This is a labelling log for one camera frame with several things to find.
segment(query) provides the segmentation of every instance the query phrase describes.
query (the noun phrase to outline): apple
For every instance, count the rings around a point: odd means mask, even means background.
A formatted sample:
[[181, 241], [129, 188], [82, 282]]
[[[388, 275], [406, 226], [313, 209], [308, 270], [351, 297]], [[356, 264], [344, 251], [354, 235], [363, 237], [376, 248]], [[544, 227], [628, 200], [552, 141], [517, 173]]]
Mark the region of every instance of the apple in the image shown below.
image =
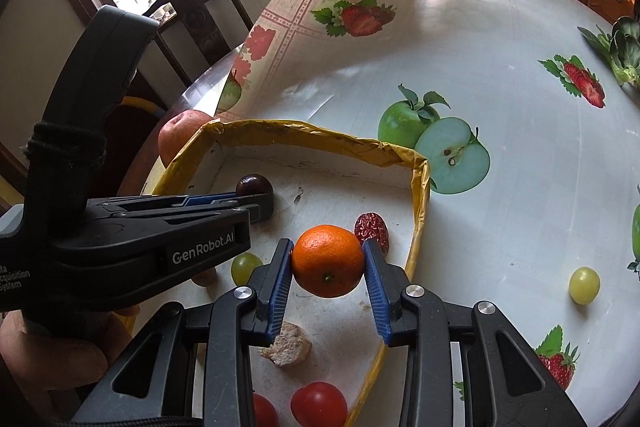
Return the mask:
[[242, 86], [238, 84], [238, 81], [232, 74], [229, 74], [228, 79], [225, 82], [225, 87], [222, 88], [222, 94], [220, 95], [220, 101], [216, 108], [216, 114], [225, 112], [234, 107], [240, 97], [242, 96]]
[[406, 100], [393, 103], [383, 113], [378, 124], [378, 140], [413, 149], [427, 127], [440, 119], [431, 104], [443, 103], [447, 107], [449, 104], [435, 91], [426, 93], [420, 103], [412, 90], [402, 84], [398, 89]]
[[162, 165], [168, 166], [198, 129], [211, 120], [213, 118], [205, 112], [188, 109], [165, 123], [158, 134]]
[[431, 188], [440, 194], [458, 194], [474, 188], [489, 172], [487, 150], [460, 118], [442, 118], [420, 136], [415, 150], [428, 159]]

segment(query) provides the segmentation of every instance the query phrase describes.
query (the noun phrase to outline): green grape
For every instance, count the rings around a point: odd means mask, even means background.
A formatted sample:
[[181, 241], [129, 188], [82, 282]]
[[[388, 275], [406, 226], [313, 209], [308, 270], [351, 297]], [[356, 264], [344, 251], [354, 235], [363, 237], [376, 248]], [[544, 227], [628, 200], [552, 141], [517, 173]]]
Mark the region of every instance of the green grape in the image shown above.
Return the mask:
[[600, 291], [600, 277], [595, 270], [583, 266], [569, 279], [569, 294], [576, 304], [590, 304]]
[[231, 263], [231, 278], [236, 286], [245, 286], [249, 282], [254, 268], [262, 266], [262, 264], [260, 258], [251, 252], [244, 252], [236, 256]]

